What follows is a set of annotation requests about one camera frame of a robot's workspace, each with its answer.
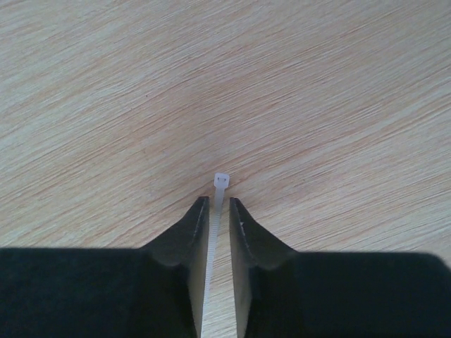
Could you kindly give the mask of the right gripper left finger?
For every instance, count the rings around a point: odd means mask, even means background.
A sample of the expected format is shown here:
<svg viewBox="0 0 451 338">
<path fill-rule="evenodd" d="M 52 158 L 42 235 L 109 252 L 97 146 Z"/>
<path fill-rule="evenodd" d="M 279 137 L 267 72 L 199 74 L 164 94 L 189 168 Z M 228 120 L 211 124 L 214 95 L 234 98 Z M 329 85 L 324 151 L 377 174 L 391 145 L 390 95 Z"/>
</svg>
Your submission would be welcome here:
<svg viewBox="0 0 451 338">
<path fill-rule="evenodd" d="M 144 337 L 199 337 L 205 300 L 209 198 L 140 251 L 140 332 Z"/>
</svg>

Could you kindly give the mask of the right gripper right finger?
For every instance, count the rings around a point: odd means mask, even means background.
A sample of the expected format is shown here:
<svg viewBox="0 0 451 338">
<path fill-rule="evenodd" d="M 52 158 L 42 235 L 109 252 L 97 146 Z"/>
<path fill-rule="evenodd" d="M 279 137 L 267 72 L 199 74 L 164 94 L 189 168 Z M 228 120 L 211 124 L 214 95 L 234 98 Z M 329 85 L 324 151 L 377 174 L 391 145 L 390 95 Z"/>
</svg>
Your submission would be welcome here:
<svg viewBox="0 0 451 338">
<path fill-rule="evenodd" d="M 230 198 L 230 252 L 238 337 L 256 337 L 281 299 L 277 273 L 296 251 L 260 225 L 238 198 Z"/>
</svg>

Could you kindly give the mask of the white zip tie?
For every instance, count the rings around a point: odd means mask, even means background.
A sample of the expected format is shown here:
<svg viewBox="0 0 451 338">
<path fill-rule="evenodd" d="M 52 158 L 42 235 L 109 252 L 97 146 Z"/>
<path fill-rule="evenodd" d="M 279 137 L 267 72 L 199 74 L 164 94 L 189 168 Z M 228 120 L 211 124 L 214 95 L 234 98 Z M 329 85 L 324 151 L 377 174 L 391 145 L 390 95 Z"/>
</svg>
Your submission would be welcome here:
<svg viewBox="0 0 451 338">
<path fill-rule="evenodd" d="M 206 257 L 206 270 L 205 270 L 205 284 L 204 284 L 204 300 L 202 307 L 202 314 L 206 315 L 209 296 L 210 296 L 210 284 L 213 275 L 213 265 L 214 256 L 216 253 L 216 244 L 218 240 L 218 233 L 221 224 L 221 215 L 223 209 L 223 201 L 225 196 L 225 191 L 229 187 L 230 176 L 226 173 L 216 173 L 214 175 L 214 207 L 213 212 L 210 215 L 209 223 L 209 236 L 208 236 L 208 247 L 207 247 L 207 257 Z"/>
</svg>

